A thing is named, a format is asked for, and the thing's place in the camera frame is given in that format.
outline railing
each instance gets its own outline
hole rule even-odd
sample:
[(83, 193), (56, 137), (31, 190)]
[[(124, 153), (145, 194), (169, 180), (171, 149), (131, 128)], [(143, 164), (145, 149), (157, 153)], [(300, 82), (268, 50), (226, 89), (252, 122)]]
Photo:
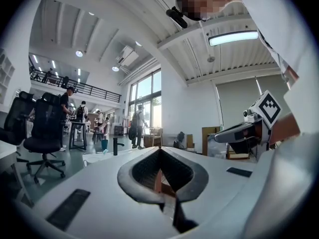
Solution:
[(116, 94), (107, 90), (103, 90), (97, 87), (93, 87), (88, 84), (79, 83), (74, 80), (69, 79), (67, 81), (65, 77), (61, 77), (61, 76), (51, 75), (47, 77), (47, 79), (45, 79), (44, 76), (45, 76), (44, 72), (41, 72), (39, 70), (34, 70), (30, 74), (30, 79), (33, 81), (46, 83), (46, 84), (64, 88), (64, 89), (67, 89), (68, 87), (72, 86), (74, 87), (76, 93), (83, 93), (93, 97), (102, 98), (102, 99), (106, 99), (106, 100), (117, 102), (117, 103), (120, 102), (121, 95), (119, 94)]

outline black office chair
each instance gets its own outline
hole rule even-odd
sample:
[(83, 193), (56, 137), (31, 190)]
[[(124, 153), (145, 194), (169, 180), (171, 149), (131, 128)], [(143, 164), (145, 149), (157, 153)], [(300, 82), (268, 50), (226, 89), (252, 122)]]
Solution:
[(35, 103), (35, 119), (32, 129), (32, 137), (24, 141), (23, 146), (36, 153), (42, 153), (42, 160), (29, 162), (26, 164), (28, 170), (32, 165), (40, 165), (34, 175), (34, 181), (39, 182), (37, 176), (44, 167), (51, 167), (61, 173), (64, 178), (64, 172), (57, 168), (54, 164), (61, 163), (65, 166), (63, 160), (49, 160), (47, 154), (58, 151), (61, 148), (59, 134), (62, 133), (60, 119), (62, 115), (62, 107), (60, 105), (60, 97), (50, 93), (45, 93), (41, 100)]
[[(21, 91), (19, 97), (13, 100), (10, 111), (5, 118), (4, 128), (0, 128), (0, 140), (19, 146), (26, 138), (26, 118), (34, 107), (33, 94)], [(18, 162), (29, 162), (17, 158)]]

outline backpack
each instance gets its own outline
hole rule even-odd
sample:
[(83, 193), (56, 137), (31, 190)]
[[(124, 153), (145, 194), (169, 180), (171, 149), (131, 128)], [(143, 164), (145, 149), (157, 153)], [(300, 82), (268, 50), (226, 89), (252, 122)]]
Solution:
[(133, 126), (137, 126), (138, 125), (138, 120), (140, 119), (140, 113), (141, 112), (139, 112), (138, 114), (134, 113), (133, 119), (132, 119), (132, 123), (131, 123)]
[(84, 107), (80, 107), (78, 112), (76, 113), (76, 118), (77, 119), (83, 119), (83, 115), (84, 115)]

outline black slot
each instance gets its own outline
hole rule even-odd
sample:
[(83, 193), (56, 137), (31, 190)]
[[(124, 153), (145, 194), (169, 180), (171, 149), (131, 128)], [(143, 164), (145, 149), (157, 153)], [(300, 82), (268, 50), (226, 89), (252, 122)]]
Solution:
[(65, 231), (90, 194), (91, 192), (76, 189), (46, 220)]

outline gray floor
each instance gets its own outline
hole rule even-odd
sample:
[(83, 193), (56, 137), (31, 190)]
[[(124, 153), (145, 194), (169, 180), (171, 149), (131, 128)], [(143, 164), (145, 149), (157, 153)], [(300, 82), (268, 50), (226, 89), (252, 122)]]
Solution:
[[(89, 153), (95, 153), (102, 151), (101, 142), (97, 142), (93, 144), (92, 141), (92, 134), (87, 134), (87, 141), (88, 146), (86, 151), (73, 149), (68, 149), (68, 142), (69, 142), (69, 136), (66, 135), (63, 138), (63, 144), (67, 145), (65, 152), (55, 152), (54, 155), (56, 155), (56, 158), (52, 155), (48, 155), (48, 159), (59, 159), (65, 161), (65, 166), (60, 166), (60, 168), (64, 171), (66, 177), (62, 179), (60, 177), (60, 173), (51, 169), (51, 168), (45, 168), (42, 173), (39, 175), (39, 184), (35, 184), (33, 180), (33, 175), (37, 171), (39, 166), (32, 166), (31, 172), (29, 173), (25, 163), (18, 163), (19, 171), (21, 172), (22, 179), (24, 181), (24, 184), (26, 186), (26, 189), (28, 193), (30, 194), (30, 198), (33, 200), (34, 203), (36, 203), (45, 193), (47, 193), (50, 189), (54, 188), (56, 185), (61, 183), (63, 180), (66, 180), (67, 178), (71, 177), (72, 175), (76, 174), (78, 171), (83, 169), (83, 161), (82, 161), (82, 155), (83, 154), (89, 154)], [(118, 151), (121, 150), (128, 150), (132, 148), (131, 141), (128, 137), (124, 137), (121, 139), (118, 139), (118, 142), (124, 143), (125, 146), (118, 146)], [(109, 152), (113, 152), (113, 138), (110, 137), (109, 143), (108, 143), (108, 150)], [(30, 153), (28, 150), (26, 150), (23, 146), (18, 148), (18, 151), (21, 153), (21, 157), (23, 159), (27, 159), (30, 162), (42, 160), (42, 155), (40, 153)]]

